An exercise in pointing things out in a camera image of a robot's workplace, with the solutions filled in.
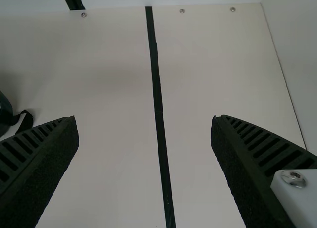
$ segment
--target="white floor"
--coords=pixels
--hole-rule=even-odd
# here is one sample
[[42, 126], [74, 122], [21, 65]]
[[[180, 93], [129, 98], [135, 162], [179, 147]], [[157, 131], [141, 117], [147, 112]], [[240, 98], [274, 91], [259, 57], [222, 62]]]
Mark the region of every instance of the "white floor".
[[[259, 4], [154, 7], [177, 227], [244, 227], [210, 146], [229, 114], [303, 146]], [[144, 8], [1, 18], [1, 90], [80, 148], [39, 228], [166, 227]]]
[[143, 7], [1, 19], [1, 89], [80, 146], [38, 228], [165, 227]]
[[244, 227], [210, 146], [215, 115], [304, 145], [260, 4], [231, 7], [153, 9], [176, 224], [182, 228]]

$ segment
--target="screw head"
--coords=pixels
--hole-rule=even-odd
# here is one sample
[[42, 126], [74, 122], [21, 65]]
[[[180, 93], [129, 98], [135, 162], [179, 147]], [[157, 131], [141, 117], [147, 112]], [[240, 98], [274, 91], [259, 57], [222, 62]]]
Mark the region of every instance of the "screw head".
[[300, 173], [294, 170], [284, 170], [281, 173], [282, 180], [287, 184], [297, 187], [303, 188], [306, 187], [306, 179]]

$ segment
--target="black foam pad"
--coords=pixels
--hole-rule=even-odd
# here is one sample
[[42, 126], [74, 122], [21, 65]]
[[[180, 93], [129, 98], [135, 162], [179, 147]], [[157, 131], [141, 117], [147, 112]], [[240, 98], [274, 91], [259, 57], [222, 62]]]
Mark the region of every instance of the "black foam pad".
[[74, 117], [0, 142], [0, 227], [33, 228], [79, 146]]
[[278, 170], [317, 168], [317, 157], [227, 115], [213, 118], [211, 145], [246, 227], [294, 228], [270, 184]]

